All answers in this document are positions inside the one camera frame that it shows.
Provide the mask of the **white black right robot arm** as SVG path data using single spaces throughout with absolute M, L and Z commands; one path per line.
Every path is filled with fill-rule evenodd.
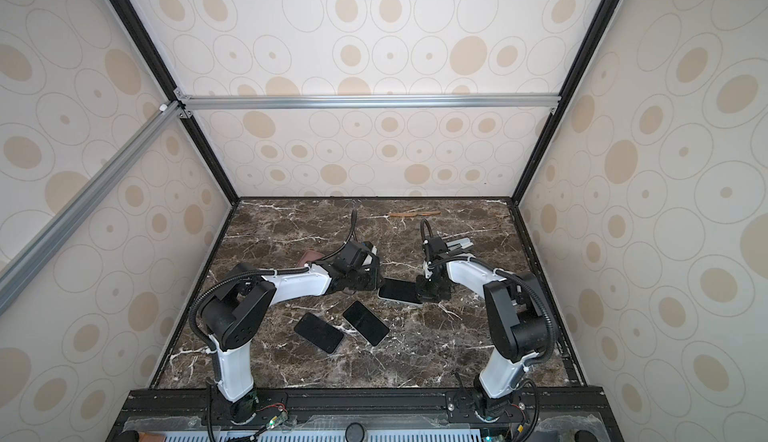
M 473 398 L 476 414 L 493 421 L 503 412 L 503 401 L 523 386 L 531 368 L 552 357 L 559 329 L 551 306 L 535 275 L 491 266 L 470 253 L 470 243 L 464 239 L 447 242 L 424 235 L 421 242 L 424 273 L 416 279 L 420 301 L 448 300 L 458 284 L 485 303 L 494 350 L 477 376 Z

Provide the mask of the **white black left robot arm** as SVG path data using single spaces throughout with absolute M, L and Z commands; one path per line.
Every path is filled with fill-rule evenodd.
M 379 267 L 373 243 L 349 240 L 336 252 L 299 267 L 265 269 L 239 263 L 191 304 L 188 325 L 212 357 L 214 385 L 229 403 L 232 422 L 243 425 L 256 415 L 250 343 L 268 309 L 345 289 L 373 291 L 381 281 Z

